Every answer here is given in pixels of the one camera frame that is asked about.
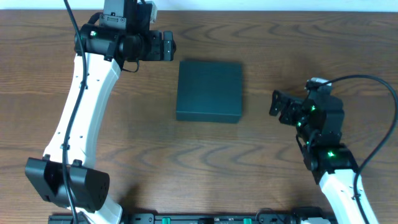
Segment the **dark green box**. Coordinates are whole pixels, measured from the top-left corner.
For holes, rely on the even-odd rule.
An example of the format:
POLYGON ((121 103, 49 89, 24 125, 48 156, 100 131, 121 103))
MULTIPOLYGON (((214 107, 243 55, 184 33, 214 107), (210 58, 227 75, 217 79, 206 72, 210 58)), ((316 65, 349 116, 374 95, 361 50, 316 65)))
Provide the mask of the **dark green box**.
POLYGON ((240 63, 181 61, 176 119, 238 123, 243 115, 243 69, 240 63))

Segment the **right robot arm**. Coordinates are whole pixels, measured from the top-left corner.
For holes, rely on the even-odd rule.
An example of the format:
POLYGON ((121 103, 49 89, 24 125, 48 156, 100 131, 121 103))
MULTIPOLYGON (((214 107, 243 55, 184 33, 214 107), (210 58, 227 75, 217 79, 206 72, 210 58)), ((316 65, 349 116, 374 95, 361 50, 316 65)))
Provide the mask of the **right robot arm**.
POLYGON ((304 164, 328 199, 337 222, 377 223, 355 158, 341 143, 343 102, 319 91, 300 99, 276 90, 269 114, 296 128, 304 164))

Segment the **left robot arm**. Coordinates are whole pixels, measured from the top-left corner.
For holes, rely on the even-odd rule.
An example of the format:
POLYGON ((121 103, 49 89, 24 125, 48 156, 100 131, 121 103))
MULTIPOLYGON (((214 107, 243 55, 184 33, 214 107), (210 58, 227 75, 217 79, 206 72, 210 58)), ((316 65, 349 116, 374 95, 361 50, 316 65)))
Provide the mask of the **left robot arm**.
POLYGON ((95 169, 96 143, 110 93, 125 62, 171 61, 171 31, 132 31, 85 24, 75 37, 72 85, 42 158, 25 174, 46 202, 82 213, 88 223, 119 223, 122 207, 109 196, 109 175, 95 169))

